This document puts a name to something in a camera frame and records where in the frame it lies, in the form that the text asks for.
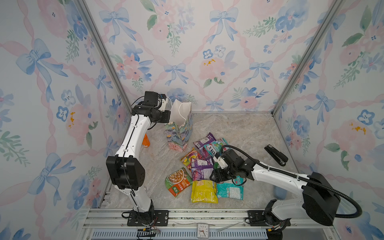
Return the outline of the floral paper gift bag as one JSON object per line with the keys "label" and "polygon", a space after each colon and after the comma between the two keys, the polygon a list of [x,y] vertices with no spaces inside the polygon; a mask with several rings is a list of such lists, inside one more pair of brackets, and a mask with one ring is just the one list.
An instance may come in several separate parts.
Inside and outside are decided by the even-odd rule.
{"label": "floral paper gift bag", "polygon": [[170,120],[165,124],[165,134],[171,150],[184,152],[193,132],[192,103],[173,102],[169,97],[166,101],[166,110],[170,110]]}

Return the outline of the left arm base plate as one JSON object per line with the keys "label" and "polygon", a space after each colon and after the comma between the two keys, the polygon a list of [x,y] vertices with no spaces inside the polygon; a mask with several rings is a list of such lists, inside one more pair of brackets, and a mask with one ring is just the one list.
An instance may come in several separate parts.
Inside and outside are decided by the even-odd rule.
{"label": "left arm base plate", "polygon": [[146,213],[129,211],[127,216],[128,227],[167,227],[169,222],[168,210],[150,210]]}

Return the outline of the teal candy packet front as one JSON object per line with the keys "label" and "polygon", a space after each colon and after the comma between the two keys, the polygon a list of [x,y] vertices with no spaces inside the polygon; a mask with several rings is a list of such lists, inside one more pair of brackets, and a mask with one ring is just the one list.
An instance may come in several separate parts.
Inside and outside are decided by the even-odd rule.
{"label": "teal candy packet front", "polygon": [[244,179],[237,176],[234,180],[228,180],[217,184],[217,197],[236,200],[244,199]]}

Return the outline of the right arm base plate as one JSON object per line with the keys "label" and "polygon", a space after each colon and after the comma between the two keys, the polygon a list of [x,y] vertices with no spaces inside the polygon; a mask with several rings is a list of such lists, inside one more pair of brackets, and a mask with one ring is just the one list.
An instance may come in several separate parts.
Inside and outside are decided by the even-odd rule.
{"label": "right arm base plate", "polygon": [[290,220],[279,220],[271,213],[264,214],[263,210],[249,210],[247,211],[248,217],[245,218],[245,222],[252,227],[289,227],[291,226]]}

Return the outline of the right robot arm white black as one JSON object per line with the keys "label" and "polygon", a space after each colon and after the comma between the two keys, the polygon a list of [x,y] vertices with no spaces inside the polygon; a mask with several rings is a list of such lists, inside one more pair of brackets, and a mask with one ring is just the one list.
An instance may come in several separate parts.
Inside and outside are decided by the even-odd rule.
{"label": "right robot arm white black", "polygon": [[272,184],[297,196],[291,200],[271,200],[263,210],[249,211],[246,223],[269,227],[269,233],[280,234],[292,219],[311,219],[323,226],[332,226],[340,204],[340,197],[332,192],[332,186],[317,173],[309,176],[294,174],[273,168],[250,156],[244,160],[234,150],[213,155],[218,168],[210,179],[222,183],[241,177],[244,181]]}

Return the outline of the yellow snack packet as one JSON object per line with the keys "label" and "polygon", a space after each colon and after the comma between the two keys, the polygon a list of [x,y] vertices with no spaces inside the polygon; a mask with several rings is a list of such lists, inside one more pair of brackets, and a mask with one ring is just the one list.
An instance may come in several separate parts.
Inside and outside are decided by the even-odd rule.
{"label": "yellow snack packet", "polygon": [[191,202],[218,204],[217,184],[210,180],[193,181]]}

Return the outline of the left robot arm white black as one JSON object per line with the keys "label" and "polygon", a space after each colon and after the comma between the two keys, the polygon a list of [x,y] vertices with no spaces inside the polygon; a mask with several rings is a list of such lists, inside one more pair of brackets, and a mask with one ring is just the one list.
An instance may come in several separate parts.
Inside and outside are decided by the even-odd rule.
{"label": "left robot arm white black", "polygon": [[150,125],[169,122],[170,111],[164,109],[165,105],[165,100],[157,100],[155,103],[143,101],[134,106],[121,147],[106,160],[112,184],[128,196],[133,204],[129,215],[124,216],[129,220],[129,226],[135,224],[151,227],[155,222],[153,201],[143,187],[146,172],[139,161],[139,154]]}

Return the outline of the purple Fox's candy packet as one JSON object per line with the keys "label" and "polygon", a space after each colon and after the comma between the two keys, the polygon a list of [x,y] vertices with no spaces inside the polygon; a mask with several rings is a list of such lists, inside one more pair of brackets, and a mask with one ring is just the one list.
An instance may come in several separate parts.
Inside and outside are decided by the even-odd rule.
{"label": "purple Fox's candy packet", "polygon": [[191,172],[193,181],[210,180],[210,176],[214,170],[214,161],[212,159],[201,160],[192,159]]}

